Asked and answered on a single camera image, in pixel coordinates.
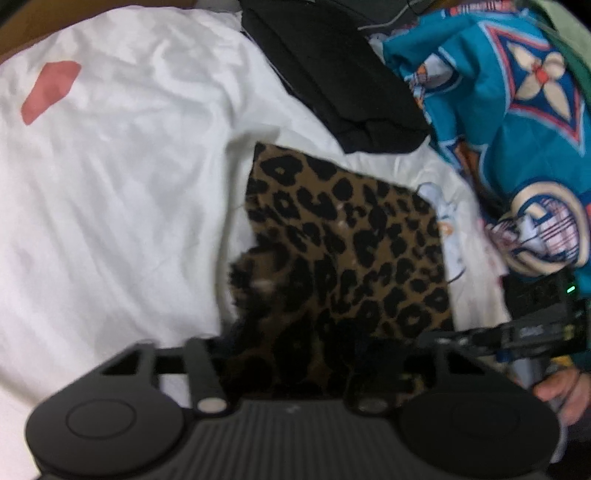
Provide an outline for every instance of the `bed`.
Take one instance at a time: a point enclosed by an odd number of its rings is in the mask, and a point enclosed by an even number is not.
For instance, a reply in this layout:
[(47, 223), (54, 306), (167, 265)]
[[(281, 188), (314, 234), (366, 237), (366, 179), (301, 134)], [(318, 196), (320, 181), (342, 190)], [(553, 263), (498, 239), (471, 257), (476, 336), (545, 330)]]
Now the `bed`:
[(0, 479), (35, 475), (22, 430), (41, 399), (130, 343), (232, 323), (257, 141), (422, 190), (448, 222), (456, 328), (508, 319), (467, 184), (427, 143), (344, 155), (240, 29), (238, 14), (127, 7), (0, 65)]

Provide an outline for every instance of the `brown surface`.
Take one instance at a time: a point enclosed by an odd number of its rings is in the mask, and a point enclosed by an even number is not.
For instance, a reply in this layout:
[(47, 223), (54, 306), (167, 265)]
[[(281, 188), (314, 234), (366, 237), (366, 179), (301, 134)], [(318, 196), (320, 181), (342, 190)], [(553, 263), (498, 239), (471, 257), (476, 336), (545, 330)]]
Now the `brown surface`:
[(194, 0), (29, 0), (0, 27), (0, 63), (9, 51), (14, 54), (57, 30), (127, 5), (190, 8)]
[(465, 3), (469, 3), (469, 2), (465, 2), (462, 0), (437, 0), (433, 5), (431, 5), (429, 7), (429, 10), (433, 11), (433, 10), (439, 10), (440, 8), (450, 8), (450, 7), (455, 7), (456, 5), (465, 4)]

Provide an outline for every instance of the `pink stain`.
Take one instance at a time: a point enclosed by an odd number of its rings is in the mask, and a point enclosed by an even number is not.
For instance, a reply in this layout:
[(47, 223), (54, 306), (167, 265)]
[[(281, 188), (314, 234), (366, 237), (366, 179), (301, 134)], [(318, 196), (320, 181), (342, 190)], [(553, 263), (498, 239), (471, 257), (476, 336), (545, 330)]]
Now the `pink stain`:
[(72, 88), (82, 66), (71, 60), (46, 63), (37, 81), (22, 104), (25, 125), (31, 125), (51, 105), (63, 99)]

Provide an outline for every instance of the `blue blanket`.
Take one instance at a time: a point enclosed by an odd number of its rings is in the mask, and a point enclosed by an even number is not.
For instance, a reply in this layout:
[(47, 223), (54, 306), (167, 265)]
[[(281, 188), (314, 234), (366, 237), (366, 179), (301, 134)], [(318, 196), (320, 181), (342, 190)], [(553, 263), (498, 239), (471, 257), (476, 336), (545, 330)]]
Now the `blue blanket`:
[(575, 267), (591, 295), (590, 118), (562, 55), (511, 2), (434, 12), (383, 43), (436, 148), (472, 184), (508, 265)]

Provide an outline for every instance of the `cartoon print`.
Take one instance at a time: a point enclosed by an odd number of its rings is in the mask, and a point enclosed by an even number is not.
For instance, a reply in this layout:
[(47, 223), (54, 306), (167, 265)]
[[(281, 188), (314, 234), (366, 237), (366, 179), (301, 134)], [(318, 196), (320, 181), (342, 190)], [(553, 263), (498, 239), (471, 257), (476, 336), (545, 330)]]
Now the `cartoon print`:
[(458, 173), (474, 188), (480, 197), (489, 197), (488, 189), (484, 186), (480, 175), (480, 164), (486, 145), (474, 147), (470, 145), (464, 135), (450, 141), (439, 142), (443, 154), (452, 162)]
[(583, 98), (563, 56), (541, 38), (488, 22), (481, 28), (499, 59), (507, 112), (532, 118), (556, 130), (584, 155)]
[(492, 2), (479, 2), (474, 4), (458, 5), (445, 10), (446, 15), (456, 17), (458, 15), (471, 14), (475, 12), (496, 12), (513, 13), (517, 8), (510, 0), (497, 0)]
[(431, 54), (417, 71), (405, 78), (417, 105), (424, 110), (425, 97), (448, 91), (458, 85), (461, 75), (439, 55)]
[(554, 181), (521, 189), (511, 211), (486, 230), (509, 266), (523, 275), (549, 275), (589, 260), (587, 210), (569, 189)]
[(460, 278), (466, 271), (462, 258), (462, 248), (457, 233), (456, 205), (448, 203), (443, 196), (441, 187), (435, 183), (419, 185), (417, 193), (435, 208), (437, 223), (443, 244), (443, 258), (445, 259), (446, 277), (449, 283)]

